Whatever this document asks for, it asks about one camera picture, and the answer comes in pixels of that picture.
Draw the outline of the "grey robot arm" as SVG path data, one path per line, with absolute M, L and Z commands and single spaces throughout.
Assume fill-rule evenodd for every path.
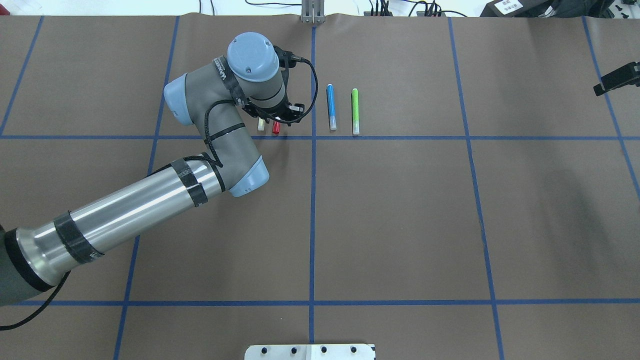
M 309 110 L 287 93 L 289 71 L 298 63 L 311 64 L 260 33 L 245 32 L 226 55 L 169 82 L 164 102 L 179 123 L 196 127 L 206 150 L 37 228 L 3 230 L 1 305 L 57 289 L 76 267 L 220 194 L 240 198 L 267 183 L 264 157 L 240 111 L 266 122 L 299 123 Z

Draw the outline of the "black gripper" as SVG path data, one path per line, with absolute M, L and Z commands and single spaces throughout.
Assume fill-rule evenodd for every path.
M 286 95 L 269 100 L 249 98 L 242 109 L 251 117 L 260 117 L 266 122 L 275 121 L 283 125 L 299 123 L 306 116 L 306 105 L 293 104 Z

